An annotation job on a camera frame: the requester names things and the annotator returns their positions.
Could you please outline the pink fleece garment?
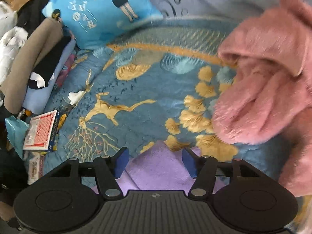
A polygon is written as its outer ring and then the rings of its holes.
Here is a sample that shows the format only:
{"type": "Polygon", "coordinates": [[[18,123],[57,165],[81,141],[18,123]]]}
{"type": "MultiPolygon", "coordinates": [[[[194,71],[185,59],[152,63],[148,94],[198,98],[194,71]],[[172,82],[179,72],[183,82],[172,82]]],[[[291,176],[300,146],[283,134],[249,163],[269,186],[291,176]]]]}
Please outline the pink fleece garment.
{"type": "Polygon", "coordinates": [[[279,0],[243,21],[218,56],[237,65],[233,85],[214,106],[213,128],[228,144],[261,144],[282,134],[294,145],[279,182],[311,194],[311,6],[279,0]]]}

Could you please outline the white plastic bag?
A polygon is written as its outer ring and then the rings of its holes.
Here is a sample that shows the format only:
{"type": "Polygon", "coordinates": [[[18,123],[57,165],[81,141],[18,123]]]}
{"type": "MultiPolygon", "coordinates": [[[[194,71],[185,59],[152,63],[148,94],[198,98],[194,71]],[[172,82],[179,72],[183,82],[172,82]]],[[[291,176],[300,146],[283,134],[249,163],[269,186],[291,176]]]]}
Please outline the white plastic bag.
{"type": "Polygon", "coordinates": [[[27,40],[28,32],[16,24],[17,11],[13,11],[8,4],[1,1],[1,84],[11,72],[12,63],[27,40]]]}

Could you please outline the blue gold patterned quilt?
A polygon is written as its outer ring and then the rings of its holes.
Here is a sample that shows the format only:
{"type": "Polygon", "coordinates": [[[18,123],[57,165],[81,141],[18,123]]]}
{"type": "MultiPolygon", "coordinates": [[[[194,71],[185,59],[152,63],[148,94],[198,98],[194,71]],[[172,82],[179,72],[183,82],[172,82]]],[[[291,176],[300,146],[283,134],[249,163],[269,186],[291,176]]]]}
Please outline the blue gold patterned quilt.
{"type": "Polygon", "coordinates": [[[153,22],[101,48],[81,50],[45,112],[65,116],[54,151],[44,155],[43,173],[75,157],[90,162],[129,149],[133,159],[162,141],[171,151],[191,147],[221,162],[241,158],[277,180],[289,145],[274,137],[260,145],[221,142],[210,120],[220,94],[236,71],[217,57],[234,30],[226,19],[153,22]],[[85,91],[76,105],[70,92],[85,91]]]}

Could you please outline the king of spades card box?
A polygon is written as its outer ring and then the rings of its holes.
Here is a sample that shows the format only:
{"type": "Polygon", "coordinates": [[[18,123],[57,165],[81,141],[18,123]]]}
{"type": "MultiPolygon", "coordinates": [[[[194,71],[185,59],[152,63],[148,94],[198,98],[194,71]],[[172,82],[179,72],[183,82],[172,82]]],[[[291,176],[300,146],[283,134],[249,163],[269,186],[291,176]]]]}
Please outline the king of spades card box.
{"type": "Polygon", "coordinates": [[[28,162],[28,185],[33,184],[43,176],[44,155],[35,153],[28,162]]]}

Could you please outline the folded beige garment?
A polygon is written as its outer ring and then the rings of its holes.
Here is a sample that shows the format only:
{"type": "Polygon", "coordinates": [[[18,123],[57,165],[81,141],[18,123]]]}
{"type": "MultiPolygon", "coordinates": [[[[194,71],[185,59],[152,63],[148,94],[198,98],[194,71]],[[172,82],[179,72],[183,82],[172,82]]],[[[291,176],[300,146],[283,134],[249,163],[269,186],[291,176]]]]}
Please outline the folded beige garment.
{"type": "Polygon", "coordinates": [[[19,113],[31,72],[62,37],[62,23],[53,18],[46,18],[21,47],[13,61],[10,73],[1,84],[3,104],[8,112],[14,115],[19,113]]]}

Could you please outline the blue cartoon police pillow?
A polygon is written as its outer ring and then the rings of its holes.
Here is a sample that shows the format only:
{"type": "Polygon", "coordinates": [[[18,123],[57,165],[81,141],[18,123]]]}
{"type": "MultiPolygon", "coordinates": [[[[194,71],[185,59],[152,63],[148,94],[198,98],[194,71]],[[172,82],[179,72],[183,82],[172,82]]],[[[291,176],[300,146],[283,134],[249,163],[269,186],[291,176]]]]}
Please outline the blue cartoon police pillow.
{"type": "Polygon", "coordinates": [[[96,49],[117,36],[163,18],[150,0],[49,0],[44,16],[60,10],[63,25],[81,49],[96,49]]]}

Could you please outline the black white garment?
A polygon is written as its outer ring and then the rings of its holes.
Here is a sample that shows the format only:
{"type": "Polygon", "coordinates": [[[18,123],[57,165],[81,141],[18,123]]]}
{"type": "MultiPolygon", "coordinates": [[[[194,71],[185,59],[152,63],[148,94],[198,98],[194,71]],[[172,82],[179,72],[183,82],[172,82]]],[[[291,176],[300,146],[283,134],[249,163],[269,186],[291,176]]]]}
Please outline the black white garment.
{"type": "Polygon", "coordinates": [[[54,75],[64,48],[71,41],[71,37],[64,36],[51,51],[36,65],[28,80],[31,89],[41,89],[48,85],[54,75]]]}

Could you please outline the crumpled white tissue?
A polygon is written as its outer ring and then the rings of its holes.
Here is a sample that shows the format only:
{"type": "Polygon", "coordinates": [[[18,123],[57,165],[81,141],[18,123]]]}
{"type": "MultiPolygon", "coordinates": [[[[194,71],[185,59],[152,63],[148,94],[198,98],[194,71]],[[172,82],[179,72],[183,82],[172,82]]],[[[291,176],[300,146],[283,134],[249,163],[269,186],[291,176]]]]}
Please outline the crumpled white tissue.
{"type": "Polygon", "coordinates": [[[79,91],[79,92],[70,92],[68,94],[68,99],[71,105],[76,105],[80,99],[84,96],[85,91],[79,91]]]}

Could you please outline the red playing card box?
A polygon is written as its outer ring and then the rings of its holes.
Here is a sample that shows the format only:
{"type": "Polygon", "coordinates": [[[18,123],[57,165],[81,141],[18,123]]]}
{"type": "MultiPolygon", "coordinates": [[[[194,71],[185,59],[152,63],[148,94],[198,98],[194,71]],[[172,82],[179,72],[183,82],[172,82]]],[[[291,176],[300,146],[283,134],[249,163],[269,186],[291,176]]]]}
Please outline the red playing card box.
{"type": "Polygon", "coordinates": [[[57,134],[60,111],[54,110],[31,118],[25,135],[23,150],[52,152],[57,134]]]}

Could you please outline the purple sweatshirt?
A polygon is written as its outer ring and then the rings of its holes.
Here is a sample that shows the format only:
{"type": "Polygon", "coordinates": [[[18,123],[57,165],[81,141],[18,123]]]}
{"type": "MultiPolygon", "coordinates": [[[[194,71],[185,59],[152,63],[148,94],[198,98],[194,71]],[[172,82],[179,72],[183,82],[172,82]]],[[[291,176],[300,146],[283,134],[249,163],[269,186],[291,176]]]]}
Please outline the purple sweatshirt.
{"type": "Polygon", "coordinates": [[[187,194],[195,180],[182,161],[182,151],[171,151],[162,141],[130,159],[116,180],[123,194],[129,190],[183,190],[187,194]]]}

